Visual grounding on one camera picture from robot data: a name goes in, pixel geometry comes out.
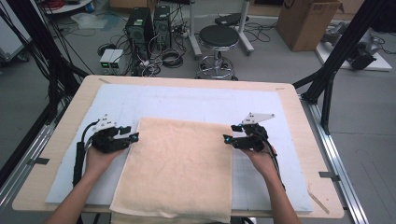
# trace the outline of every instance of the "folded cloth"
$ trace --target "folded cloth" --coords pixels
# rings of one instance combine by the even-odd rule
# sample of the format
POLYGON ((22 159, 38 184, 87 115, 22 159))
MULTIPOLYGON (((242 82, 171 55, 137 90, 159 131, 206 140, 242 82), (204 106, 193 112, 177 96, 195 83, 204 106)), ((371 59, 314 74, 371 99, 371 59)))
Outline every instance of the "folded cloth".
POLYGON ((142 118, 138 131, 110 205, 112 222, 133 215, 136 223, 229 223, 233 153, 222 135, 232 134, 230 126, 142 118))

